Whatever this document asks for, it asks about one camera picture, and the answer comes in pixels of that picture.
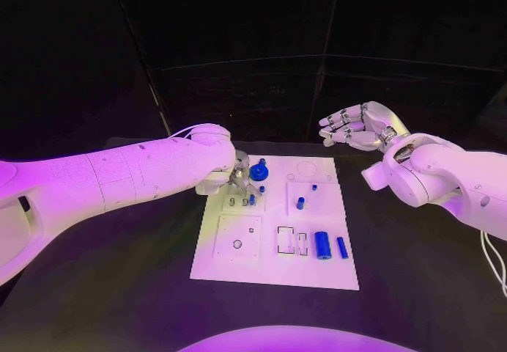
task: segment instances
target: blue cylinder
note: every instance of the blue cylinder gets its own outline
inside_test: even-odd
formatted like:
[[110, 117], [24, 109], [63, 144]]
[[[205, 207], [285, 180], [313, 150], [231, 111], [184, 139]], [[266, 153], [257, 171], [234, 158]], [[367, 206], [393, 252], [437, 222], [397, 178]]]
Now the blue cylinder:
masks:
[[302, 197], [299, 197], [299, 199], [297, 199], [297, 204], [296, 204], [296, 206], [295, 206], [299, 210], [302, 209], [302, 207], [303, 207], [303, 198]]
[[267, 168], [263, 164], [256, 164], [250, 167], [250, 179], [263, 181], [267, 178]]
[[316, 248], [316, 258], [321, 260], [331, 258], [331, 248], [329, 248], [329, 238], [326, 237], [326, 232], [315, 232], [315, 248]]

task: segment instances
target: cable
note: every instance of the cable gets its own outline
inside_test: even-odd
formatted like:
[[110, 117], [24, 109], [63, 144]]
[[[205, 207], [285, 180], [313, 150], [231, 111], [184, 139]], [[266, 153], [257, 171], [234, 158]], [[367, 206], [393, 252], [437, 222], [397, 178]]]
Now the cable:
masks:
[[191, 130], [194, 127], [198, 127], [198, 126], [202, 126], [202, 125], [207, 125], [207, 123], [200, 123], [198, 125], [192, 125], [187, 128], [184, 128], [182, 130], [177, 131], [174, 134], [171, 134], [171, 136], [168, 136], [168, 138], [172, 138], [174, 136], [177, 136], [181, 132], [185, 132], [187, 130]]
[[[499, 265], [501, 265], [501, 277], [498, 275], [496, 268], [493, 267], [493, 264], [492, 264], [492, 261], [491, 261], [489, 255], [488, 255], [488, 251], [485, 250], [483, 242], [486, 242], [493, 254], [496, 255], [496, 258], [498, 258], [498, 261], [499, 261]], [[489, 266], [491, 266], [491, 269], [492, 269], [493, 276], [496, 277], [496, 280], [498, 280], [499, 285], [501, 285], [501, 291], [503, 293], [503, 296], [507, 297], [505, 264], [503, 264], [503, 260], [501, 259], [501, 255], [499, 255], [496, 249], [493, 248], [493, 246], [492, 246], [492, 244], [489, 242], [488, 233], [483, 232], [482, 230], [480, 230], [480, 247], [482, 247], [485, 259], [488, 260], [488, 263], [489, 263]]]

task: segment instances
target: small blue object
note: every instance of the small blue object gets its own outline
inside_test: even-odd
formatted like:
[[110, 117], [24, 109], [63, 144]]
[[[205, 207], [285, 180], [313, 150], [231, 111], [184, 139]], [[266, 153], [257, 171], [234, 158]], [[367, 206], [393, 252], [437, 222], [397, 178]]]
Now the small blue object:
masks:
[[250, 179], [263, 181], [267, 178], [267, 168], [263, 164], [256, 164], [250, 167]]
[[302, 206], [303, 206], [303, 198], [299, 197], [297, 199], [297, 205], [295, 206], [299, 210], [302, 209]]
[[329, 248], [329, 238], [326, 237], [326, 232], [315, 232], [315, 248], [316, 248], [316, 258], [321, 260], [331, 258], [331, 248]]
[[335, 239], [338, 240], [338, 248], [339, 248], [341, 258], [346, 259], [348, 254], [346, 254], [345, 243], [342, 242], [342, 237], [336, 237]]

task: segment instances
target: robotic hand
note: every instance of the robotic hand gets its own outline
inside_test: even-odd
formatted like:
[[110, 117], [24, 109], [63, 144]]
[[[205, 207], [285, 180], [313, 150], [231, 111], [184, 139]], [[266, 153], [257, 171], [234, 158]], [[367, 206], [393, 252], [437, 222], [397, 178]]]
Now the robotic hand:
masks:
[[507, 155], [467, 152], [436, 136], [410, 134], [395, 114], [370, 101], [319, 120], [323, 145], [346, 143], [384, 155], [361, 174], [413, 207], [440, 205], [470, 227], [507, 241]]
[[63, 230], [106, 211], [191, 187], [214, 194], [224, 183], [260, 197], [227, 130], [202, 124], [187, 136], [44, 161], [0, 161], [0, 285]]

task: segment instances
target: black table surface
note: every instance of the black table surface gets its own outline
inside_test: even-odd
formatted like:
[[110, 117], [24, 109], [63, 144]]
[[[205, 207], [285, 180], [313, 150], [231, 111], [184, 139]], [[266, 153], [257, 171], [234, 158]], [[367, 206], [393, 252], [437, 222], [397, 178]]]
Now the black table surface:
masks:
[[[57, 236], [1, 306], [0, 351], [175, 351], [264, 325], [351, 331], [417, 351], [503, 351], [507, 300], [479, 232], [437, 206], [411, 208], [388, 189], [368, 189], [359, 172], [381, 154], [234, 145], [247, 154], [334, 157], [359, 290], [191, 280], [205, 197], [189, 189]], [[507, 243], [492, 244], [507, 257]]]

